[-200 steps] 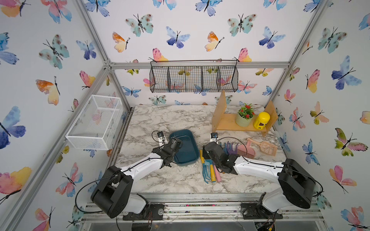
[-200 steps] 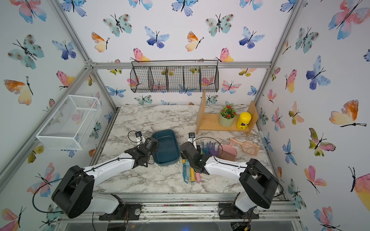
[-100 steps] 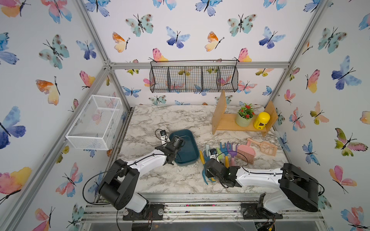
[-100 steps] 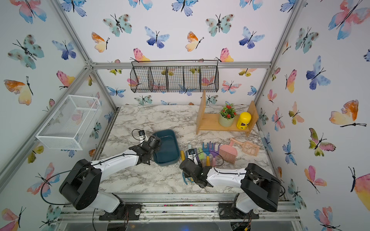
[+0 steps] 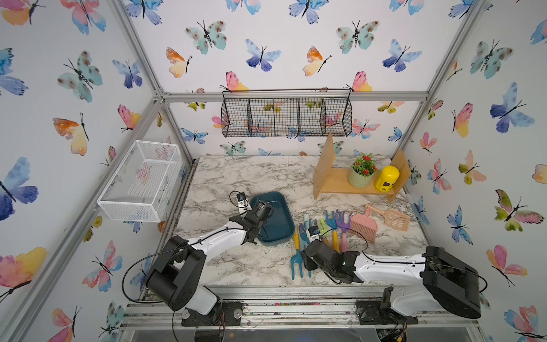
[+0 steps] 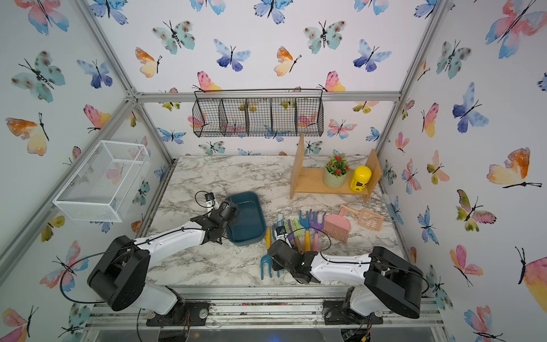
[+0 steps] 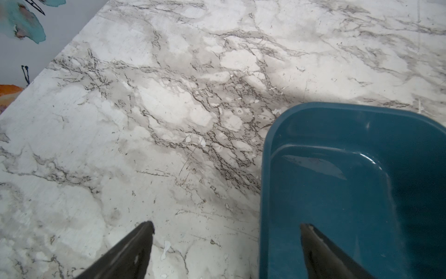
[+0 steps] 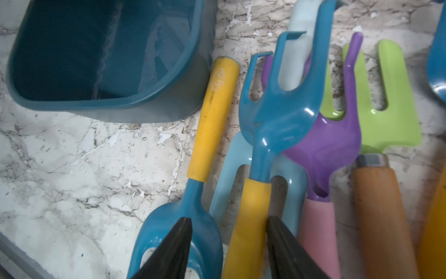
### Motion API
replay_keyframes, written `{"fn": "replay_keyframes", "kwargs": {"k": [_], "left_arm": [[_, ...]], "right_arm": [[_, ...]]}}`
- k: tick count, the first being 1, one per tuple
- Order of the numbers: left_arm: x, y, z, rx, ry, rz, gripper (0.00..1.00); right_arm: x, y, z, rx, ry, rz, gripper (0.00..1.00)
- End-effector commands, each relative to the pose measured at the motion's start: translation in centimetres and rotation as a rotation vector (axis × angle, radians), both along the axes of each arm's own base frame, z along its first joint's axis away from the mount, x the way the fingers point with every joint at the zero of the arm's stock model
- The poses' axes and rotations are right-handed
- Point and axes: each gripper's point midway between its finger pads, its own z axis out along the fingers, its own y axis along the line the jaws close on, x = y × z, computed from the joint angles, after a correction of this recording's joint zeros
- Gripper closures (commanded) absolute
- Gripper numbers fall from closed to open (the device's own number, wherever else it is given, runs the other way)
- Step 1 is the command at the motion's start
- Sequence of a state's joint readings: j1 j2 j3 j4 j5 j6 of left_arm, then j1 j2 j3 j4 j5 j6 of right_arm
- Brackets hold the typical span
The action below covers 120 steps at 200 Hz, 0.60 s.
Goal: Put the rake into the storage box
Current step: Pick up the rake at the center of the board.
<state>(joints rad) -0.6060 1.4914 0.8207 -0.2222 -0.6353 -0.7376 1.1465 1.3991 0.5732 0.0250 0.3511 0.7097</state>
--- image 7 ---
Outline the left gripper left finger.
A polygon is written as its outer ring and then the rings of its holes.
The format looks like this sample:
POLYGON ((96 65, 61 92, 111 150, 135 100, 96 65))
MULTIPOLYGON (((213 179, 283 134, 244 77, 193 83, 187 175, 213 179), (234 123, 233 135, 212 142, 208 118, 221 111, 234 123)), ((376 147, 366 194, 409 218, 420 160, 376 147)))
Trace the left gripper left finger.
POLYGON ((151 258, 154 224, 143 222, 83 271, 79 279, 144 279, 151 258))

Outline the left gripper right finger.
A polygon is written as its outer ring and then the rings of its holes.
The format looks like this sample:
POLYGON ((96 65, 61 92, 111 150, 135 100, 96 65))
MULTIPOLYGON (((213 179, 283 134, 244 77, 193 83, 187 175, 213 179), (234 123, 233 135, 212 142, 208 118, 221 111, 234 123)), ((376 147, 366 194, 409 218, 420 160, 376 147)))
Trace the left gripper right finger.
POLYGON ((301 245, 309 279, 373 279, 314 225, 300 225, 301 245))

